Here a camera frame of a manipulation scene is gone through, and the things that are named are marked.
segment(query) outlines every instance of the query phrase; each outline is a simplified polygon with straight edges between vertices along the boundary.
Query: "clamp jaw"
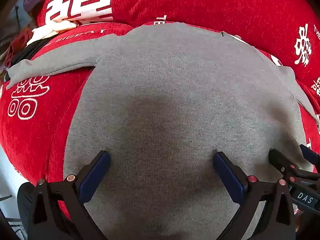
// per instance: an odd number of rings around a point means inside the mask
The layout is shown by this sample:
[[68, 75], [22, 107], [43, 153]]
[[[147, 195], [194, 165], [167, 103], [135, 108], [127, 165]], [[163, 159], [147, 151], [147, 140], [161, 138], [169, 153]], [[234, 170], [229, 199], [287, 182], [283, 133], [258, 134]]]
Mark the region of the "clamp jaw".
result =
[[[93, 197], [104, 175], [109, 170], [111, 156], [100, 151], [93, 161], [77, 175], [64, 181], [48, 183], [40, 179], [32, 199], [28, 238], [31, 240], [106, 240], [84, 207]], [[64, 201], [72, 222], [73, 232], [66, 226], [57, 201]]]
[[[320, 171], [320, 156], [300, 145], [303, 156]], [[269, 151], [269, 162], [283, 174], [277, 182], [262, 182], [247, 176], [223, 152], [213, 157], [213, 166], [238, 211], [217, 240], [241, 240], [260, 201], [266, 201], [250, 240], [294, 240], [295, 220], [292, 203], [300, 210], [320, 215], [320, 175], [303, 171], [276, 149]]]

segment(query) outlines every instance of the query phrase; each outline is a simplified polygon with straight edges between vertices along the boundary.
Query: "white surface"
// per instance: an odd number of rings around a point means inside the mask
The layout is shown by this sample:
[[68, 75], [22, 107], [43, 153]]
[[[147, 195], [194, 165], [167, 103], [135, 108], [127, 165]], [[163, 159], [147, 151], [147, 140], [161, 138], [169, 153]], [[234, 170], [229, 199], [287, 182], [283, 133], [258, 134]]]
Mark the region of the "white surface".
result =
[[15, 170], [13, 165], [9, 162], [8, 157], [4, 153], [2, 147], [0, 147], [0, 174], [7, 184], [11, 195], [17, 197], [20, 185], [27, 182], [27, 180]]
[[[4, 153], [0, 146], [0, 198], [12, 195], [11, 198], [0, 202], [0, 208], [7, 218], [20, 218], [17, 206], [17, 193], [21, 184], [27, 182], [9, 162], [7, 155]], [[14, 230], [21, 229], [24, 232], [23, 227], [15, 227]]]

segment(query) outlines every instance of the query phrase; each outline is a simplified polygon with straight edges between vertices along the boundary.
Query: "red chenille fabric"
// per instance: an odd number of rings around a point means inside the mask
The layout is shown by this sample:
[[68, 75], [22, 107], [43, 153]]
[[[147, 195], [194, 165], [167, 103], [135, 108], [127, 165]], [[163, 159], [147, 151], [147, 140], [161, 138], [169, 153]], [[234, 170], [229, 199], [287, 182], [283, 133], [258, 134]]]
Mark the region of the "red chenille fabric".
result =
[[33, 32], [27, 27], [10, 43], [8, 54], [4, 60], [6, 67], [11, 67], [13, 56], [25, 48], [32, 36]]
[[[124, 35], [132, 29], [117, 23], [79, 26], [55, 37], [34, 58], [71, 42], [111, 33]], [[31, 183], [36, 184], [40, 178], [62, 180], [68, 130], [91, 71], [81, 68], [30, 78], [9, 90], [5, 88], [7, 83], [1, 88], [0, 143], [10, 162]]]
[[[85, 11], [82, 6], [92, 3], [90, 13], [78, 16], [86, 19], [101, 3], [100, 0], [45, 1], [37, 17], [40, 25], [56, 11], [60, 15], [69, 11], [74, 17]], [[297, 79], [308, 88], [320, 77], [317, 67], [320, 22], [306, 0], [110, 0], [109, 6], [110, 20], [133, 27], [150, 21], [173, 21], [237, 34], [292, 67]]]

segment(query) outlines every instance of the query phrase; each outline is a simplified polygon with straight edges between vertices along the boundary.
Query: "white cloth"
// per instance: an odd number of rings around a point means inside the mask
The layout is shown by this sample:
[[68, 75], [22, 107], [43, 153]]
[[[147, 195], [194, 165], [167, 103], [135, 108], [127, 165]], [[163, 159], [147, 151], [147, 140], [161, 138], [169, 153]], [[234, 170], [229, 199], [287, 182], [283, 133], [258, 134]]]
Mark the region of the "white cloth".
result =
[[63, 20], [62, 22], [59, 22], [59, 23], [50, 21], [46, 25], [43, 25], [39, 28], [35, 28], [32, 30], [33, 36], [31, 40], [27, 42], [27, 46], [33, 43], [34, 41], [52, 37], [59, 33], [63, 33], [65, 31], [74, 29], [77, 26], [78, 26], [77, 24], [72, 23], [68, 20]]

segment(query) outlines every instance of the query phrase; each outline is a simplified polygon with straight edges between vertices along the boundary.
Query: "gray knit fabric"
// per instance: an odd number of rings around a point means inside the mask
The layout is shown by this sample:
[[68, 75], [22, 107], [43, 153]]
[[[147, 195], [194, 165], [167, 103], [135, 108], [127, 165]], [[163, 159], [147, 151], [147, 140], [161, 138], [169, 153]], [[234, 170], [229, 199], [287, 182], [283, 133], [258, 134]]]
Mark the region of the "gray knit fabric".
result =
[[[108, 44], [106, 44], [110, 42], [127, 44], [131, 41], [127, 40], [126, 36], [118, 37], [114, 34], [109, 34], [108, 36], [97, 39], [78, 41], [59, 47], [41, 55], [34, 60], [22, 60], [8, 70], [11, 80], [6, 86], [6, 89], [9, 89], [13, 85], [31, 77], [56, 75], [85, 66], [95, 67], [102, 60], [102, 56], [104, 55], [106, 49], [109, 51], [113, 50], [113, 48], [108, 47]], [[262, 57], [262, 59], [269, 62], [266, 57]], [[319, 119], [316, 118], [313, 107], [310, 104], [307, 96], [296, 83], [292, 69], [283, 67], [277, 69], [276, 71], [276, 74], [281, 82], [289, 82], [289, 84], [286, 86], [290, 87], [292, 95], [294, 95], [297, 101], [304, 106], [311, 116], [313, 116], [319, 126]]]
[[280, 177], [270, 148], [312, 170], [299, 149], [298, 101], [312, 107], [293, 71], [254, 47], [175, 23], [63, 49], [96, 66], [71, 123], [64, 175], [111, 153], [85, 205], [110, 240], [216, 239], [238, 208], [213, 169], [216, 151], [264, 181]]

